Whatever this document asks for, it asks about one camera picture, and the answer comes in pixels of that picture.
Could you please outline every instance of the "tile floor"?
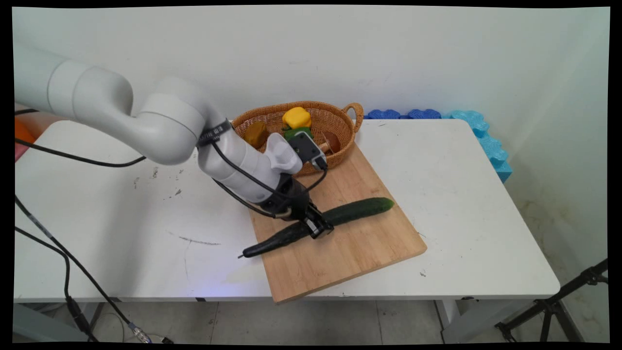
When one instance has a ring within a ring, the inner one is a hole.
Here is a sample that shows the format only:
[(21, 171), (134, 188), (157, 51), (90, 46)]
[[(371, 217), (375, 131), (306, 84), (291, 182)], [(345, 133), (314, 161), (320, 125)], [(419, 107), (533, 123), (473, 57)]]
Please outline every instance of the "tile floor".
[[(476, 301), (459, 304), (465, 312)], [(119, 303), (126, 316), (158, 341), (166, 336), (180, 344), (372, 345), (442, 344), (433, 301), (272, 301), (226, 303)], [(71, 324), (66, 307), (49, 313)], [(553, 318), (549, 341), (567, 341)], [(538, 341), (542, 316), (513, 331), (518, 341)], [(102, 307), (93, 333), (100, 341), (135, 343), (136, 338), (114, 314)], [(14, 343), (24, 341), (15, 337)], [(469, 343), (504, 342), (487, 329)]]

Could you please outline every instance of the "black stand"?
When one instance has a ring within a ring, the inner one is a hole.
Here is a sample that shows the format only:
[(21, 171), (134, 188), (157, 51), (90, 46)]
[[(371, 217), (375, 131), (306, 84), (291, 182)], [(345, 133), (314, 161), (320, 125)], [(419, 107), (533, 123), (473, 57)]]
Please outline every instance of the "black stand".
[(559, 301), (584, 285), (595, 286), (599, 282), (604, 282), (609, 285), (609, 278), (602, 275), (603, 272), (607, 271), (607, 268), (607, 259), (604, 259), (598, 265), (587, 268), (572, 281), (563, 285), (560, 288), (558, 294), (555, 294), (548, 299), (536, 300), (536, 304), (529, 308), (527, 311), (516, 316), (508, 323), (499, 322), (495, 325), (495, 327), (501, 331), (501, 333), (503, 334), (503, 338), (505, 338), (506, 341), (516, 342), (516, 339), (512, 336), (512, 329), (520, 326), (526, 321), (529, 321), (530, 319), (544, 311), (544, 320), (542, 322), (540, 341), (547, 341), (547, 338), (549, 337), (550, 322), (553, 315), (557, 317), (557, 320), (559, 321), (560, 326), (566, 334), (566, 338), (568, 338), (568, 341), (582, 341), (581, 337), (578, 335), (577, 331), (573, 327), (570, 318), (562, 308), (562, 305), (559, 303)]

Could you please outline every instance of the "white table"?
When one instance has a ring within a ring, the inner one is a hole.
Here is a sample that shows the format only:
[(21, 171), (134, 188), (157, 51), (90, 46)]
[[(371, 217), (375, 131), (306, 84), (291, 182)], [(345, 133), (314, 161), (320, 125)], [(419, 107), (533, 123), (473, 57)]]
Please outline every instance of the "white table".
[[(365, 120), (356, 143), (428, 249), (306, 298), (442, 300), (443, 335), (455, 342), (559, 291), (464, 121)], [(139, 156), (71, 121), (54, 123), (37, 144), (113, 163)], [(103, 168), (30, 149), (15, 165), (16, 194), (121, 301), (270, 298), (261, 258), (237, 259), (256, 243), (247, 208), (201, 172), (195, 156), (178, 166)], [(15, 208), (16, 225), (45, 240)], [(15, 252), (14, 303), (63, 301), (63, 260), (19, 234)], [(103, 301), (73, 265), (70, 294)], [(460, 316), (452, 301), (464, 297), (494, 301)]]

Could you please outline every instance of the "dark cucumber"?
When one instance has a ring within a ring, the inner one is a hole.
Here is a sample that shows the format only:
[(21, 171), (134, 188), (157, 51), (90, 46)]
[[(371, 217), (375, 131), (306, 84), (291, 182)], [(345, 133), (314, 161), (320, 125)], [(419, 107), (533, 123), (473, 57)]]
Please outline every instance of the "dark cucumber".
[(333, 226), (345, 224), (362, 217), (386, 212), (393, 207), (393, 201), (385, 197), (367, 198), (330, 209), (322, 213)]
[[(393, 201), (384, 197), (367, 198), (361, 201), (345, 204), (322, 213), (324, 219), (333, 226), (345, 224), (356, 219), (386, 212), (393, 207)], [(248, 247), (242, 251), (241, 257), (254, 257), (270, 252), (276, 248), (285, 247), (311, 234), (307, 225), (298, 221), (278, 231), (267, 240)]]

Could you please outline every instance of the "blue foam block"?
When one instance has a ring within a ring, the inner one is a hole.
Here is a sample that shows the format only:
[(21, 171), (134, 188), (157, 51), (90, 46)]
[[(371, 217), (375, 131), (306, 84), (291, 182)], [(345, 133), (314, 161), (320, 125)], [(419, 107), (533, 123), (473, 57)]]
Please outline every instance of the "blue foam block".
[(475, 136), (481, 138), (490, 128), (490, 125), (484, 121), (484, 116), (476, 111), (452, 111), (443, 119), (462, 119), (471, 126)]
[(477, 140), (480, 142), (481, 147), (484, 149), (484, 152), (486, 152), (488, 159), (490, 159), (490, 163), (492, 163), (495, 169), (505, 163), (508, 158), (508, 153), (501, 148), (501, 142), (499, 140), (490, 137), (488, 133)]
[(369, 112), (363, 119), (399, 119), (400, 114), (398, 111), (394, 110), (373, 110)]
[(510, 168), (508, 162), (503, 162), (503, 164), (494, 169), (497, 172), (497, 175), (501, 179), (501, 182), (505, 182), (510, 175), (512, 175), (512, 168)]
[(440, 113), (435, 110), (412, 110), (401, 119), (440, 119)]

